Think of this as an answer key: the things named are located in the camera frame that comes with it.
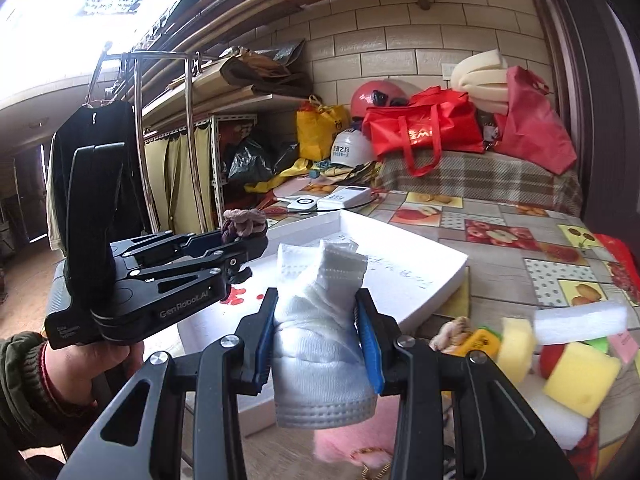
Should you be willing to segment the left hand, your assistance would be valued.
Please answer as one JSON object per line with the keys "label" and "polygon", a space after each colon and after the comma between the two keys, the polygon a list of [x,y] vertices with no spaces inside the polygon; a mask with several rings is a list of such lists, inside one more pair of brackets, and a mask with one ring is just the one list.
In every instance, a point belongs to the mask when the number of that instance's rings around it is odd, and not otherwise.
{"label": "left hand", "polygon": [[126,377],[131,377],[142,367],[143,352],[143,342],[116,346],[103,341],[58,350],[46,344],[43,370],[55,400],[63,404],[89,406],[96,403],[93,381],[120,364],[125,367]]}

